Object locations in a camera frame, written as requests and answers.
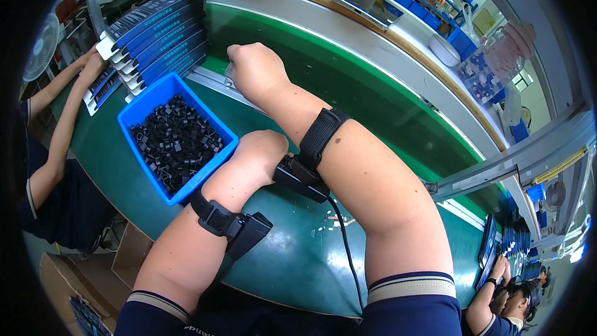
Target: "electric fan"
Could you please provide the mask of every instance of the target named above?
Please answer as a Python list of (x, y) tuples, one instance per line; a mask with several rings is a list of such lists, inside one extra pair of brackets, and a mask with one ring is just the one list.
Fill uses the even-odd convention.
[(55, 14), (49, 13), (29, 54), (23, 71), (23, 80), (31, 82), (39, 77), (48, 67), (58, 45), (60, 22)]
[(545, 186), (545, 201), (543, 202), (546, 209), (550, 212), (557, 211), (565, 199), (566, 188), (563, 182), (560, 182), (557, 178), (549, 181)]

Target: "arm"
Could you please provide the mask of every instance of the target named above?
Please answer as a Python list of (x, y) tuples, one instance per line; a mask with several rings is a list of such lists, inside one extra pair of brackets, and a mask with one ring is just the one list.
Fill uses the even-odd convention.
[(97, 53), (92, 55), (72, 87), (52, 134), (52, 140), (49, 142), (48, 161), (29, 178), (31, 196), (36, 208), (44, 203), (52, 189), (62, 180), (66, 153), (71, 145), (75, 119), (81, 106), (83, 94), (100, 74), (103, 67), (104, 62), (100, 55)]
[(502, 310), (506, 305), (506, 301), (508, 301), (508, 290), (505, 287), (507, 287), (510, 284), (510, 279), (510, 262), (506, 260), (504, 273), (502, 274), (502, 286), (499, 287), (499, 293), (496, 295), (495, 299), (489, 305), (489, 307), (491, 308), (491, 312), (495, 315), (500, 315), (502, 313)]
[[(232, 158), (203, 185), (207, 201), (216, 200), (239, 213), (251, 195), (272, 183), (276, 165), (288, 151), (288, 141), (276, 132), (255, 131), (241, 138)], [(155, 242), (135, 281), (134, 291), (150, 291), (168, 298), (188, 313), (214, 280), (226, 245), (201, 227), (187, 205)]]
[[(235, 86), (298, 146), (322, 108), (292, 84), (280, 58), (260, 43), (228, 48)], [(368, 285), (409, 272), (453, 276), (452, 256), (437, 208), (417, 176), (381, 140), (354, 120), (325, 147), (317, 171), (367, 235)]]
[[(506, 258), (502, 255), (498, 256), (496, 263), (489, 274), (489, 278), (499, 280), (506, 269)], [(485, 282), (481, 290), (474, 296), (473, 302), (466, 312), (466, 322), (469, 324), (470, 330), (474, 335), (478, 335), (490, 323), (493, 314), (489, 308), (489, 303), (493, 297), (493, 291), (496, 287), (489, 282)]]
[(56, 96), (58, 96), (58, 94), (64, 90), (66, 85), (71, 82), (72, 78), (74, 78), (79, 71), (85, 67), (87, 61), (89, 61), (89, 58), (95, 53), (97, 53), (97, 50), (94, 46), (87, 51), (85, 55), (79, 57), (74, 63), (71, 63), (63, 71), (61, 71), (45, 88), (36, 93), (34, 96), (31, 96), (31, 120), (33, 120), (39, 112), (41, 112), (52, 101), (54, 101), (54, 99), (56, 99)]

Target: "smartphone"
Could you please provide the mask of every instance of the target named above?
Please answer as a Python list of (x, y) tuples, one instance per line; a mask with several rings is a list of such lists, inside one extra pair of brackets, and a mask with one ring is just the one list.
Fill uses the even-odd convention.
[(383, 31), (400, 18), (404, 13), (385, 0), (333, 0), (344, 7), (355, 11)]

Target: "cardboard box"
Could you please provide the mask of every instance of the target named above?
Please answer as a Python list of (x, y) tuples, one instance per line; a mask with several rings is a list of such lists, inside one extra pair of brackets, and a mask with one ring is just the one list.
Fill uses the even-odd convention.
[(153, 242), (144, 233), (132, 223), (127, 224), (112, 264), (112, 271), (131, 290), (152, 245)]
[(73, 335), (82, 335), (69, 303), (70, 297), (81, 297), (112, 333), (118, 312), (131, 290), (111, 272), (114, 254), (79, 255), (44, 253), (39, 264), (46, 295), (64, 324)]

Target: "striped sleeve cuff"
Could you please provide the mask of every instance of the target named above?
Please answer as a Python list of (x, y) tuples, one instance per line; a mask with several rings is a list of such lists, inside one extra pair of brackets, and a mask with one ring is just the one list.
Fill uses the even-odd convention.
[(414, 295), (446, 295), (456, 298), (456, 287), (450, 275), (439, 272), (394, 275), (378, 280), (369, 287), (367, 304)]
[(31, 182), (30, 182), (29, 178), (27, 178), (27, 200), (29, 201), (29, 207), (31, 208), (31, 213), (33, 213), (33, 215), (34, 215), (34, 220), (36, 220), (37, 212), (35, 211), (34, 197), (31, 195)]
[(168, 300), (166, 297), (147, 291), (133, 291), (128, 297), (127, 302), (129, 301), (143, 302), (145, 304), (155, 306), (158, 309), (164, 310), (168, 314), (175, 316), (184, 324), (189, 323), (189, 314), (183, 308)]
[(493, 323), (496, 321), (496, 315), (492, 314), (491, 315), (491, 320), (489, 321), (489, 324), (487, 325), (487, 327), (485, 327), (485, 329), (479, 334), (479, 336), (483, 336), (487, 333), (487, 331), (489, 331), (489, 329), (491, 328), (491, 326), (493, 325)]
[(31, 123), (31, 99), (27, 99), (27, 128), (29, 128), (29, 124)]

